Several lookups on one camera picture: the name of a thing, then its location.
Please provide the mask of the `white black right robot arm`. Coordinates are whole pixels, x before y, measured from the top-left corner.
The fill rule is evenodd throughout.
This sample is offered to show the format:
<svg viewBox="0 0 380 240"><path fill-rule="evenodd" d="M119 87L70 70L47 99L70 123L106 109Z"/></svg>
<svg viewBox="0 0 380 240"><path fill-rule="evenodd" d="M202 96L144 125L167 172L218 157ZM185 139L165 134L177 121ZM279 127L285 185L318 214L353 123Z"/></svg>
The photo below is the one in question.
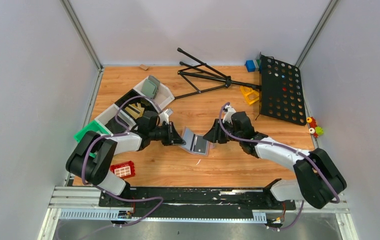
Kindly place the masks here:
<svg viewBox="0 0 380 240"><path fill-rule="evenodd" d="M203 138L214 144L239 143L243 152L273 161L295 173L295 180L276 179L266 186L272 201L306 201L322 209L338 204L347 183L328 153L321 148L304 150L280 143L254 129L245 112L233 113L228 120L215 119Z"/></svg>

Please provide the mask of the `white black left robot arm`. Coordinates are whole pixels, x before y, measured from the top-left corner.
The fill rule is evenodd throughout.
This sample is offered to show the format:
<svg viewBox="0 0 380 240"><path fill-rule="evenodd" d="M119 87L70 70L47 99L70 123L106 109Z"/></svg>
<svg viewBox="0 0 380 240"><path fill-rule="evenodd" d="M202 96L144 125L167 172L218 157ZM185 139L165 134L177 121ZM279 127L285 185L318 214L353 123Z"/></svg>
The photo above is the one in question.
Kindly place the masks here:
<svg viewBox="0 0 380 240"><path fill-rule="evenodd" d="M123 133L87 131L66 161L66 170L90 185L120 196L127 183L110 170L115 155L141 151L152 141L160 141L164 146L186 144L169 121L169 112L169 109L162 113L146 111L135 126Z"/></svg>

